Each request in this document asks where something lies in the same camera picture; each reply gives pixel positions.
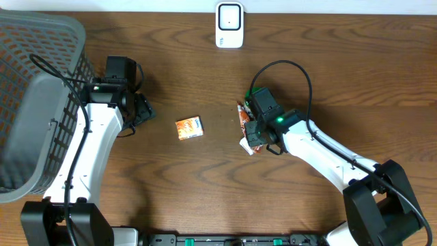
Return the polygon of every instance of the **white electrical device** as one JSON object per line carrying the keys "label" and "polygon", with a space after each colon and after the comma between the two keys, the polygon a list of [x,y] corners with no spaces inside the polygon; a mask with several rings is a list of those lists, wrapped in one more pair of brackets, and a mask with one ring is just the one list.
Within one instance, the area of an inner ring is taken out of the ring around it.
{"label": "white electrical device", "polygon": [[216,6],[216,45],[219,48],[240,48],[244,36],[243,5],[221,2]]}

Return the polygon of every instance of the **small orange box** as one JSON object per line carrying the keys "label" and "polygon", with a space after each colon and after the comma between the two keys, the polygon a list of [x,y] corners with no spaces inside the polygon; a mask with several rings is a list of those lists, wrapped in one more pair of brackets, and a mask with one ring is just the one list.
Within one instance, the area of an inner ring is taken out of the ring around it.
{"label": "small orange box", "polygon": [[203,135],[202,123],[199,116],[176,122],[179,140]]}

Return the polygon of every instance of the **green connector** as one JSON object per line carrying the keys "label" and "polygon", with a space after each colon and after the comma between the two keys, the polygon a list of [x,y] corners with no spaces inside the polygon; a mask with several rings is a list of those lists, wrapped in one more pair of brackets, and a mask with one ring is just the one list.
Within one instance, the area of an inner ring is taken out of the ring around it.
{"label": "green connector", "polygon": [[185,246],[194,246],[194,239],[185,239]]}
{"label": "green connector", "polygon": [[282,239],[273,239],[273,245],[282,245]]}

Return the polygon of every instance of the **black cable clip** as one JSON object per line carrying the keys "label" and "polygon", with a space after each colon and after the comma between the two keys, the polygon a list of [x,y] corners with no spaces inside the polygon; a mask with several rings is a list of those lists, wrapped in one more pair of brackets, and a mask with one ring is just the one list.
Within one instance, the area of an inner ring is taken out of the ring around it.
{"label": "black cable clip", "polygon": [[282,148],[280,148],[281,151],[280,151],[279,153],[276,152],[276,151],[274,151],[274,150],[272,150],[272,149],[270,148],[270,144],[267,145],[266,149],[267,149],[269,152],[271,152],[271,153],[273,153],[273,154],[275,154],[275,155],[282,155],[282,154],[284,153],[284,150],[283,150]]}

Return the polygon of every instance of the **wood grain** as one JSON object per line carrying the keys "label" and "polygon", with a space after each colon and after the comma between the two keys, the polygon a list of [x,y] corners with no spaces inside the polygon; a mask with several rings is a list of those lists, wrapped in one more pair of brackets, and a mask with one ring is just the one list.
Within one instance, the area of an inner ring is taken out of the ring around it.
{"label": "wood grain", "polygon": [[[236,100],[267,63],[290,59],[313,80],[315,123],[351,150],[406,170],[437,231],[437,17],[246,14],[241,49],[218,49],[213,14],[61,13],[86,28],[98,74],[107,55],[139,62],[157,117],[117,139],[101,211],[113,226],[181,234],[327,232],[345,219],[341,194],[292,156],[248,156]],[[287,65],[265,71],[285,108],[308,88]],[[200,115],[205,135],[179,141],[174,122]],[[0,205],[0,245],[25,244],[25,200]],[[424,245],[421,231],[405,245]]]}

